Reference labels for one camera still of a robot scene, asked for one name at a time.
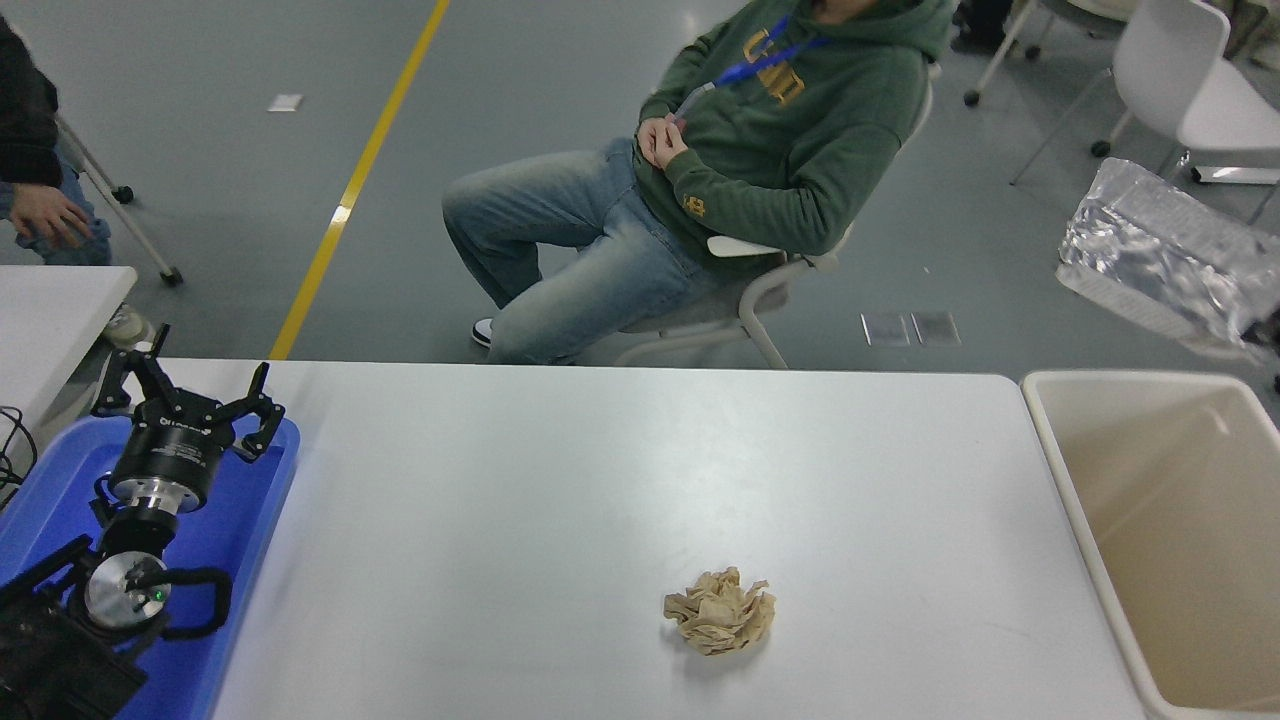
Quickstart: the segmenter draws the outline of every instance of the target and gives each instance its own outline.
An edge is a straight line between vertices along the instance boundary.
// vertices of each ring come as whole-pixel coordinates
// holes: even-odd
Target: floor
[[[115,228],[118,261],[140,272],[131,301],[173,325],[165,355],[268,357],[274,347],[276,357],[302,360],[480,363],[468,328],[493,307],[445,236],[444,186],[498,163],[631,133],[673,54],[740,4],[224,0],[156,13],[141,3],[74,0],[4,1],[0,10],[59,85],[64,118],[110,178],[136,191],[132,218],[184,278],[178,287],[161,282],[100,205]],[[426,54],[397,94],[420,38],[430,41]],[[1057,23],[1041,59],[1011,58],[977,108],[961,96],[986,58],[943,56],[933,115],[863,210],[838,270],[806,278],[767,318],[791,366],[1012,379],[1062,368],[1216,372],[1249,383],[1280,416],[1276,364],[1196,355],[1055,279],[1064,228],[1097,169],[1087,147],[1121,110],[1111,88],[1018,187],[1007,183],[1107,65],[1111,47]],[[268,113],[278,94],[303,100],[296,113]],[[402,104],[380,133],[393,96]],[[380,150],[362,163],[371,136]],[[1134,127],[1114,154],[1156,168],[1166,151]],[[358,197],[314,302],[282,346],[285,318],[361,169],[367,176],[352,183]],[[1236,217],[1263,193],[1183,182]],[[1260,227],[1280,229],[1280,202]],[[564,260],[545,256],[549,270]],[[35,261],[0,243],[0,263]],[[952,314],[963,345],[868,345],[863,314],[913,311]],[[612,364],[639,340],[609,338],[581,361]],[[764,368],[745,342],[652,364]]]

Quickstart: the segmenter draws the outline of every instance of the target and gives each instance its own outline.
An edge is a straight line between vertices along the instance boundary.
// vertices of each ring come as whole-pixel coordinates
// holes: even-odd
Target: yellow floor line
[[[417,68],[422,64],[426,49],[430,47],[431,38],[435,37],[435,31],[440,27],[444,12],[448,9],[449,0],[436,0],[431,19],[422,28],[422,35],[419,36],[417,45],[413,46],[413,53],[408,56],[408,61],[404,63],[404,69],[401,70],[399,79],[396,81],[396,88],[392,90],[392,96],[387,100],[387,106],[383,108],[381,117],[378,118],[374,133],[369,137],[369,143],[365,145],[365,151],[360,155],[360,161],[356,163],[356,170],[347,182],[347,190],[342,193],[342,201],[334,210],[333,219],[329,220],[329,229],[325,231],[324,240],[320,241],[320,249],[316,250],[315,258],[311,259],[311,269],[307,270],[307,277],[302,279],[302,287],[298,288],[298,295],[293,299],[293,306],[289,307],[289,314],[284,319],[284,325],[280,328],[280,334],[276,336],[275,345],[271,347],[271,354],[268,355],[268,359],[285,360],[289,357],[289,351],[293,350],[293,343],[298,340],[302,323],[307,319],[307,313],[311,311],[311,302],[315,301],[316,291],[320,290],[320,283],[329,270],[329,261],[333,260],[333,254],[338,249],[342,232],[347,228],[347,219],[351,217],[352,210],[356,208],[356,201],[360,199],[360,191],[364,190],[365,181],[369,179],[369,172],[374,167],[374,160],[378,159],[378,152],[383,149],[387,133],[390,131],[392,123],[396,122],[401,104],[404,101],[410,86],[413,85]]]

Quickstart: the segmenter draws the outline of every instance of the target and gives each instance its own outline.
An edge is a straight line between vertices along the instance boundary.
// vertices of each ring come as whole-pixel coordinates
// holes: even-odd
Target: table surface
[[[137,278],[133,268],[0,265],[0,405],[36,427]]]
[[[253,369],[161,365],[223,401]],[[1007,379],[276,363],[268,392],[300,464],[216,719],[1143,717]],[[703,657],[663,596],[728,565],[777,619]]]

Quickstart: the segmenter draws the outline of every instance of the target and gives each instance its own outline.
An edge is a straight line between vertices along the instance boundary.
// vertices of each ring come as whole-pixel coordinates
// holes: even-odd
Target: light blue jeans
[[[79,247],[63,245],[58,249],[49,243],[49,238],[41,236],[26,238],[19,234],[14,241],[19,247],[33,250],[44,258],[46,265],[110,265],[111,245],[108,240],[111,237],[111,228],[106,224],[106,220],[93,217],[93,206],[84,199],[84,191],[81,190],[76,169],[63,156],[61,150],[54,147],[54,152],[58,155],[58,161],[63,165],[63,184],[58,190],[68,200],[79,205],[90,217],[92,220],[88,223],[90,237],[81,237]],[[9,219],[12,209],[13,186],[0,182],[0,218]]]
[[[591,343],[692,302],[722,282],[636,188],[630,138],[468,176],[444,195],[444,227],[500,311],[489,363],[572,363]],[[538,243],[575,247],[544,278]]]

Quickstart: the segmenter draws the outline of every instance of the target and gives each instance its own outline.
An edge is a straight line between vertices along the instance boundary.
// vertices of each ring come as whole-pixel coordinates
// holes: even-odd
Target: crumpled brown paper
[[[703,573],[685,594],[668,594],[662,616],[680,623],[680,634],[703,655],[742,650],[759,641],[773,624],[774,597],[760,580],[746,592],[739,587],[737,568]]]

